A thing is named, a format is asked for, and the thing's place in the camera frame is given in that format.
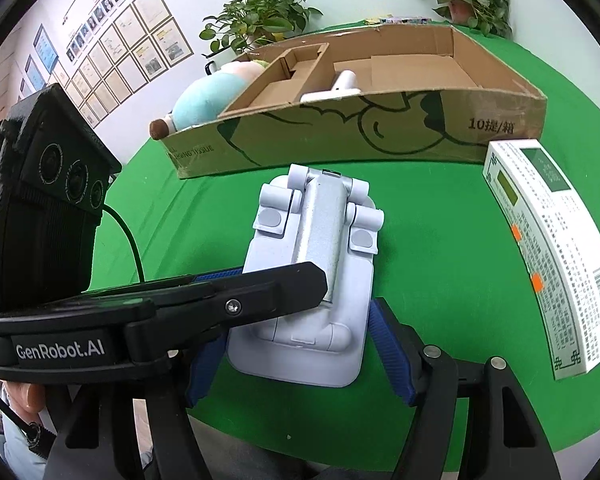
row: green leaves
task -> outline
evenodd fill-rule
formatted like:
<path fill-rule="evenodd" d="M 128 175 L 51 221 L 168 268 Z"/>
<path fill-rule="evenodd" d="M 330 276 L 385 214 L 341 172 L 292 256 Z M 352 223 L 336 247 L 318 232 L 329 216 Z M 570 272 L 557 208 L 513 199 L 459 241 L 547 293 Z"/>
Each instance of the green leaves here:
<path fill-rule="evenodd" d="M 280 38 L 279 34 L 305 30 L 311 16 L 322 16 L 315 7 L 304 7 L 305 1 L 231 0 L 222 5 L 220 15 L 209 15 L 203 20 L 212 23 L 205 25 L 200 38 L 213 40 L 210 44 L 212 52 L 230 45 L 239 53 L 273 43 Z"/>
<path fill-rule="evenodd" d="M 291 25 L 289 20 L 279 16 L 264 20 L 262 28 L 267 32 L 289 32 L 294 30 L 294 26 Z"/>
<path fill-rule="evenodd" d="M 216 32 L 212 28 L 206 28 L 202 32 L 200 32 L 201 40 L 212 40 L 216 37 Z"/>

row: blue gripper pad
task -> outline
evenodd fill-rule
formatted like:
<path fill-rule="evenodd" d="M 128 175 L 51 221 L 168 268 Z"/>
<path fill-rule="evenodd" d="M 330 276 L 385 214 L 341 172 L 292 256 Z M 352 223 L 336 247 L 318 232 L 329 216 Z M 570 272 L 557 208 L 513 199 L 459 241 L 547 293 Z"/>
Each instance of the blue gripper pad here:
<path fill-rule="evenodd" d="M 193 280 L 194 282 L 206 282 L 207 280 L 216 280 L 218 278 L 226 278 L 227 276 L 235 276 L 242 272 L 242 267 L 237 269 L 219 270 L 209 274 L 200 274 Z M 189 386 L 187 387 L 187 400 L 190 406 L 195 406 L 197 402 L 206 397 L 211 388 L 211 383 L 214 381 L 216 372 L 224 356 L 226 349 L 227 334 L 223 333 L 217 339 L 205 344 L 198 355 L 191 362 L 189 371 Z"/>
<path fill-rule="evenodd" d="M 411 380 L 411 364 L 377 300 L 371 300 L 369 305 L 367 330 L 376 345 L 384 372 L 394 393 L 405 404 L 413 406 L 416 400 L 416 388 Z"/>

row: white phone stand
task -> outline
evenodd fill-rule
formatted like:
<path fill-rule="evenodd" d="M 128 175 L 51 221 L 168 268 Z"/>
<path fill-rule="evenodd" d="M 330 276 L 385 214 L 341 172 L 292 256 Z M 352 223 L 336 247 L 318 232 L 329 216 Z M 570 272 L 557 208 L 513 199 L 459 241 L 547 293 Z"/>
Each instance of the white phone stand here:
<path fill-rule="evenodd" d="M 324 271 L 328 290 L 317 308 L 231 329 L 227 356 L 237 370 L 317 386 L 356 379 L 384 223 L 368 189 L 295 164 L 263 184 L 243 272 L 309 261 Z"/>

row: green label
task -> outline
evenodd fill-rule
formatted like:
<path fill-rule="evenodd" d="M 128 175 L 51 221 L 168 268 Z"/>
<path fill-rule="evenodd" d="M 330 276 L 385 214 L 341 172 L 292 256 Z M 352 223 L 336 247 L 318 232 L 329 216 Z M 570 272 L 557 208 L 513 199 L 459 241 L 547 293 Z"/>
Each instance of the green label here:
<path fill-rule="evenodd" d="M 552 191 L 566 191 L 571 189 L 567 181 L 563 179 L 558 168 L 549 160 L 546 153 L 541 148 L 523 148 L 520 150 L 529 162 L 538 170 L 539 175 Z"/>

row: brown plush ear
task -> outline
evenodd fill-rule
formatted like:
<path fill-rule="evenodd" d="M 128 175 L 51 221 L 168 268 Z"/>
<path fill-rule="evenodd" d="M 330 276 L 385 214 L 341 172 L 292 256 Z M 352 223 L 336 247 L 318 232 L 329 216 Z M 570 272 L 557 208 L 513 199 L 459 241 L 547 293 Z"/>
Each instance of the brown plush ear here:
<path fill-rule="evenodd" d="M 152 139 L 160 140 L 169 135 L 169 127 L 164 119 L 156 119 L 149 124 L 149 135 Z"/>

